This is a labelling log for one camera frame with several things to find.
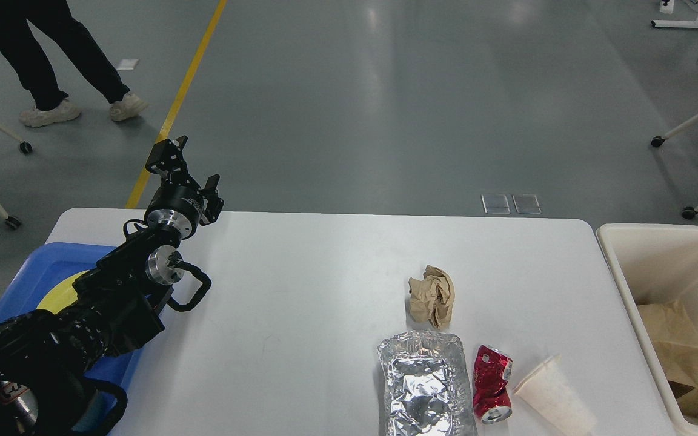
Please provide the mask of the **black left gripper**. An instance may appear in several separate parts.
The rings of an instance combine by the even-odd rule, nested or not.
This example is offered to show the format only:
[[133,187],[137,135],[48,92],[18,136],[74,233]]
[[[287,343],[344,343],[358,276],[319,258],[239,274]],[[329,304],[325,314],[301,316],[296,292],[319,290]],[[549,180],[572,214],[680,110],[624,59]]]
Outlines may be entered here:
[[188,136],[180,136],[155,143],[145,163],[145,170],[163,183],[155,191],[144,221],[147,226],[171,227],[182,240],[196,234],[200,226],[216,223],[225,204],[217,190],[221,181],[218,174],[208,177],[203,188],[189,174],[183,155],[187,141]]

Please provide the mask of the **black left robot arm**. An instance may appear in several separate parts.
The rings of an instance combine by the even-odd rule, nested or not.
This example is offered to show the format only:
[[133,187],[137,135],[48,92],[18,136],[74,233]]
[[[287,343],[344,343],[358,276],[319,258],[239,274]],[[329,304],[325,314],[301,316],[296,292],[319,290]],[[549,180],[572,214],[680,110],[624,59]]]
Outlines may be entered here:
[[165,307],[187,312],[211,279],[178,252],[217,221],[219,175],[189,174],[186,136],[156,143],[145,168],[161,184],[135,231],[73,283],[55,314],[34,309],[0,323],[0,435],[107,435],[127,409],[120,385],[88,376],[100,359],[141,349],[165,326]]

